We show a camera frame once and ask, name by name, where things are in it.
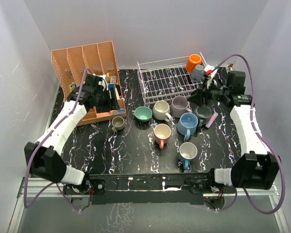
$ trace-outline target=pink mug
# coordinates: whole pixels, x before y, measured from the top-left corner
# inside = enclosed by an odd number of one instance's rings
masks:
[[[185,113],[192,113],[187,99],[184,96],[174,97],[170,105],[170,114],[175,118],[180,118]]]
[[[159,124],[154,129],[155,141],[159,144],[160,148],[164,148],[164,144],[168,142],[171,135],[171,129],[168,125]]]

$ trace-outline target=white wire rack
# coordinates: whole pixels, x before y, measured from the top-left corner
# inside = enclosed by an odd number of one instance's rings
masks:
[[[145,106],[160,100],[170,101],[175,96],[189,96],[200,83],[191,81],[185,69],[188,57],[156,62],[138,63],[138,78]]]

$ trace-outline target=blue mug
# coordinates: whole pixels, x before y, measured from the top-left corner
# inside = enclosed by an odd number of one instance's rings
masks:
[[[189,169],[190,161],[197,156],[197,148],[191,142],[183,143],[179,148],[179,160],[183,162],[184,170]]]
[[[198,118],[193,113],[185,113],[180,117],[177,125],[178,132],[184,136],[184,140],[190,139],[196,131]]]

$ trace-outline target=storage box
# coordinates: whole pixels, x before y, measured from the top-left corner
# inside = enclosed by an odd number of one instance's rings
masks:
[[[89,68],[96,75],[109,73],[110,76],[116,76],[113,78],[116,78],[117,83],[121,86],[112,41],[53,50],[51,61],[63,89],[64,100],[70,94],[73,82],[77,86],[80,85],[85,68]],[[116,116],[126,117],[127,113],[123,97],[118,100],[118,104],[124,112],[118,113],[117,110],[112,110],[106,113],[96,113],[96,109],[92,108],[78,125],[110,120]]]

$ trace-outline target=dish rack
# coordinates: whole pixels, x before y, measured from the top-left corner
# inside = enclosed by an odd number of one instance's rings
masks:
[[[139,63],[138,79],[145,106],[164,100],[170,102],[175,96],[189,96],[202,82],[193,83],[185,66],[188,56],[156,62]]]
[[[72,83],[77,86],[80,85],[85,68],[89,68],[96,75],[108,73],[110,76],[116,76],[116,82],[121,86],[112,41],[53,50],[51,61],[63,89],[64,100],[67,99],[72,91]],[[95,107],[90,109],[78,125],[110,120],[116,116],[126,117],[127,113],[123,97],[120,97],[118,104],[121,112],[112,110],[105,113],[97,113]]]

